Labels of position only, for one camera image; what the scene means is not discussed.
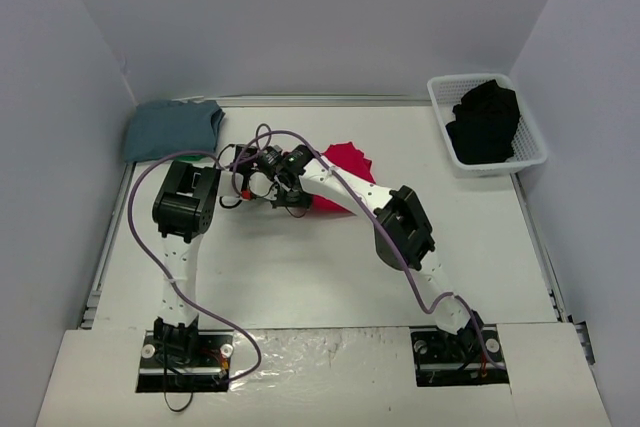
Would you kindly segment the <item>red t shirt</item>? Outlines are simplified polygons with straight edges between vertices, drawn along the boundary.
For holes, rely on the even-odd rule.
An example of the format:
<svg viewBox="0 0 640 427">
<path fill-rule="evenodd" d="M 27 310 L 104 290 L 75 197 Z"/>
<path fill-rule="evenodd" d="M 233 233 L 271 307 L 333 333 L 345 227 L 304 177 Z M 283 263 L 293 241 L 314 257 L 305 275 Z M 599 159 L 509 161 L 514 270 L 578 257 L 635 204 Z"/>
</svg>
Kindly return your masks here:
<svg viewBox="0 0 640 427">
<path fill-rule="evenodd" d="M 372 161 L 352 142 L 331 144 L 323 155 L 337 167 L 369 182 L 375 182 L 371 172 Z M 348 210 L 340 205 L 317 195 L 313 196 L 312 209 L 319 213 L 348 213 Z"/>
</svg>

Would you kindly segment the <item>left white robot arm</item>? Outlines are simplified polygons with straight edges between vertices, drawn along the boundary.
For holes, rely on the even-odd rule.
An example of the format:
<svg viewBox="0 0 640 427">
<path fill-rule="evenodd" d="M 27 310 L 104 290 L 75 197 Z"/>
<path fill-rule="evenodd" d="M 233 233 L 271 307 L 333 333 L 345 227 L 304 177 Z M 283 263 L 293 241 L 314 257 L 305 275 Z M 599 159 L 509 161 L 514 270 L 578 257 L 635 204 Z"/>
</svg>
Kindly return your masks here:
<svg viewBox="0 0 640 427">
<path fill-rule="evenodd" d="M 196 302 L 199 249 L 212 223 L 221 178 L 219 167 L 199 167 L 175 160 L 152 207 L 152 220 L 163 246 L 160 261 L 163 290 L 153 338 L 179 365 L 189 365 L 200 356 L 201 314 L 234 330 L 240 329 Z"/>
</svg>

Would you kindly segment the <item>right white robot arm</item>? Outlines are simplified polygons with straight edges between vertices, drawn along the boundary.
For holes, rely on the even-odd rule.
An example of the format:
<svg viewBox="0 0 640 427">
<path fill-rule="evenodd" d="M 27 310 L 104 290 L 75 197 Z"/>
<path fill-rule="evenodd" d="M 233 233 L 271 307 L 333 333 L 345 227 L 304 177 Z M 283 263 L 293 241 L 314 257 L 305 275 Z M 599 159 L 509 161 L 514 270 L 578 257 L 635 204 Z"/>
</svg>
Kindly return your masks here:
<svg viewBox="0 0 640 427">
<path fill-rule="evenodd" d="M 268 147 L 258 155 L 256 167 L 287 199 L 319 196 L 369 221 L 378 257 L 404 274 L 420 310 L 445 333 L 446 353 L 465 360 L 478 350 L 481 319 L 444 272 L 432 224 L 413 189 L 379 186 L 305 145 L 287 154 Z"/>
</svg>

